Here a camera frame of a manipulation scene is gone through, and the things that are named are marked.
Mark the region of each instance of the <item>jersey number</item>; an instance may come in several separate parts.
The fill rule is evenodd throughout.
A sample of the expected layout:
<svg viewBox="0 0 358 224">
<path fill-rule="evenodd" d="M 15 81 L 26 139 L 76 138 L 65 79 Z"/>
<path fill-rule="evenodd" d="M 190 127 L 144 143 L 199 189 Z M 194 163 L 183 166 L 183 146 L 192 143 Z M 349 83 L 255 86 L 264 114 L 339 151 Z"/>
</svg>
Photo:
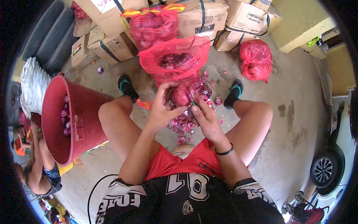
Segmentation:
<svg viewBox="0 0 358 224">
<path fill-rule="evenodd" d="M 205 201 L 209 194 L 206 191 L 206 184 L 209 177 L 200 173 L 188 173 L 187 183 L 189 189 L 189 197 L 196 201 Z M 177 192 L 185 185 L 185 180 L 179 179 L 179 174 L 170 175 L 166 186 L 166 195 Z"/>
</svg>

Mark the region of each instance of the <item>concrete floor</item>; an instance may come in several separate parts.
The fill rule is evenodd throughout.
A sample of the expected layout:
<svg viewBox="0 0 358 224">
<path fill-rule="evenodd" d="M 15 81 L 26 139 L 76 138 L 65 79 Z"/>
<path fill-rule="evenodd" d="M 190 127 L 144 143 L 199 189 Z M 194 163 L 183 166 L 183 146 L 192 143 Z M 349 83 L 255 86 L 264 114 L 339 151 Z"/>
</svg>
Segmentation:
<svg viewBox="0 0 358 224">
<path fill-rule="evenodd" d="M 220 95 L 225 98 L 232 81 L 239 78 L 245 87 L 242 99 L 265 101 L 272 106 L 274 116 L 271 128 L 249 170 L 280 209 L 299 190 L 312 190 L 309 181 L 310 165 L 315 149 L 324 144 L 330 133 L 330 120 L 324 107 L 320 79 L 313 58 L 301 48 L 288 54 L 279 52 L 269 35 L 262 37 L 262 40 L 269 44 L 274 59 L 268 84 L 264 81 L 249 81 L 241 75 L 241 60 L 237 52 L 218 52 L 211 47 L 208 62 L 202 70 L 208 72 L 209 81 L 212 78 L 216 81 L 213 97 Z M 99 66 L 104 68 L 101 75 L 97 74 Z M 114 97 L 121 95 L 117 81 L 122 72 L 131 76 L 142 100 L 154 99 L 157 91 L 155 81 L 143 71 L 137 57 L 114 66 L 99 59 L 95 64 L 89 63 L 82 68 L 65 69 L 66 76 L 71 81 L 97 91 L 101 89 L 103 93 Z M 131 118 L 142 128 L 146 123 L 145 116 L 148 115 L 149 111 L 139 109 L 135 104 Z M 216 115 L 218 119 L 224 119 L 224 132 L 239 121 L 234 111 L 225 109 L 223 105 L 216 108 Z M 203 138 L 200 129 L 196 128 L 190 144 L 197 145 Z M 176 135 L 168 129 L 162 130 L 156 140 L 169 151 L 176 147 Z M 95 183 L 104 175 L 118 173 L 121 168 L 122 162 L 110 143 L 105 146 L 82 156 L 81 161 L 88 171 L 74 166 L 62 176 L 63 188 L 55 194 L 79 223 L 88 223 L 87 199 Z M 92 222 L 99 202 L 113 179 L 114 177 L 108 177 L 103 180 L 92 195 Z"/>
</svg>

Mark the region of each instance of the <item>black wristband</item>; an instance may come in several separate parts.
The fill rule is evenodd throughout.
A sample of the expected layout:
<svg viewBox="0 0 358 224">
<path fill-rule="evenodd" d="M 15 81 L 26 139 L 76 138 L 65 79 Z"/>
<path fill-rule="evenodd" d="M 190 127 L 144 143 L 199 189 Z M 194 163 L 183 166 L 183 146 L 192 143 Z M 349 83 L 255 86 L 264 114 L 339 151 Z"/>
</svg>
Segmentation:
<svg viewBox="0 0 358 224">
<path fill-rule="evenodd" d="M 231 142 L 230 142 L 230 144 L 231 144 L 231 149 L 229 151 L 217 152 L 216 148 L 215 148 L 215 153 L 218 154 L 219 156 L 223 156 L 223 155 L 227 155 L 227 154 L 231 153 L 234 150 L 234 145 Z"/>
</svg>

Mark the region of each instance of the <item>hand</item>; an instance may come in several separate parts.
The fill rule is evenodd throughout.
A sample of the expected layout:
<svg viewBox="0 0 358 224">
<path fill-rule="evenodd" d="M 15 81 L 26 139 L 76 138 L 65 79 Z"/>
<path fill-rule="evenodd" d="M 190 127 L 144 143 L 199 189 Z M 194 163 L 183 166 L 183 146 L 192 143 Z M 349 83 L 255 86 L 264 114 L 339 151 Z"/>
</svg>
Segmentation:
<svg viewBox="0 0 358 224">
<path fill-rule="evenodd" d="M 174 110 L 170 110 L 167 94 L 170 87 L 176 87 L 174 83 L 164 83 L 159 86 L 157 95 L 152 104 L 152 110 L 148 121 L 148 126 L 153 128 L 155 132 L 165 128 L 171 119 L 181 115 L 188 110 L 187 106 L 181 106 Z"/>
<path fill-rule="evenodd" d="M 199 123 L 203 135 L 215 144 L 225 136 L 216 118 L 215 111 L 201 98 L 199 106 L 201 110 L 198 106 L 191 107 L 193 115 Z"/>
</svg>

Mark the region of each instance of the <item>orange shirt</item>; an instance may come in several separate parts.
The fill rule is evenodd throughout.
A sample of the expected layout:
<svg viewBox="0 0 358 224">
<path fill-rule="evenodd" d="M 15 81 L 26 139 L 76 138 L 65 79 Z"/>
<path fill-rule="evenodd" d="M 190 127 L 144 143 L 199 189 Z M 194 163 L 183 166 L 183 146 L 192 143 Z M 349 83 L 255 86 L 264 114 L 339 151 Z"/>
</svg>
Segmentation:
<svg viewBox="0 0 358 224">
<path fill-rule="evenodd" d="M 21 143 L 20 143 L 20 138 L 17 138 L 16 140 L 15 140 L 15 151 L 16 151 L 16 153 L 18 154 L 18 155 L 20 155 L 20 156 L 24 156 L 24 155 L 26 155 L 26 152 L 23 150 L 23 149 L 21 149 Z"/>
</svg>

